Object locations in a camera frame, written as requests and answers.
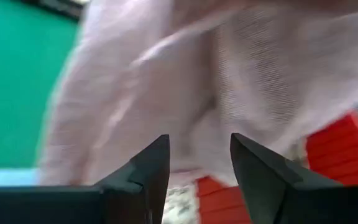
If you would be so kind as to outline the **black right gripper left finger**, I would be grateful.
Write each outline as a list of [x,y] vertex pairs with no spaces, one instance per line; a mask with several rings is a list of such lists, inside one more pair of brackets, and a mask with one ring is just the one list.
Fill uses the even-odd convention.
[[88,186],[0,187],[0,224],[161,224],[170,138]]

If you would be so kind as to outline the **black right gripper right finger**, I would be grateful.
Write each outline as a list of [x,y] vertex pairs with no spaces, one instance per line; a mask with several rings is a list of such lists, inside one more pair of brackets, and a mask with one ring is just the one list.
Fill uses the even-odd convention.
[[253,224],[358,224],[358,185],[329,179],[238,133],[230,152]]

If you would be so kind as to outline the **pink garment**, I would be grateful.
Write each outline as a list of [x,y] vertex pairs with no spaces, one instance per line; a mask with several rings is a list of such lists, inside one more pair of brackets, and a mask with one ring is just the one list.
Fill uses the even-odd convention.
[[284,154],[357,102],[358,0],[91,0],[40,183],[93,184],[167,134],[174,183],[234,186],[232,133]]

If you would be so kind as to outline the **red plastic laundry bin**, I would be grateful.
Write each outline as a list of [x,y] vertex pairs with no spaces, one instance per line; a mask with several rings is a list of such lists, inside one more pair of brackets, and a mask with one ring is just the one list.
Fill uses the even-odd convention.
[[[358,112],[353,111],[306,142],[310,168],[346,185],[358,184]],[[238,187],[204,177],[197,181],[199,224],[252,224]]]

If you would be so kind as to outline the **green table mat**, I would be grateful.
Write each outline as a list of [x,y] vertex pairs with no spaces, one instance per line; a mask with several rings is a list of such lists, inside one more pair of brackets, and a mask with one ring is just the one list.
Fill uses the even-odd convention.
[[76,30],[62,16],[0,0],[0,168],[34,165],[45,105]]

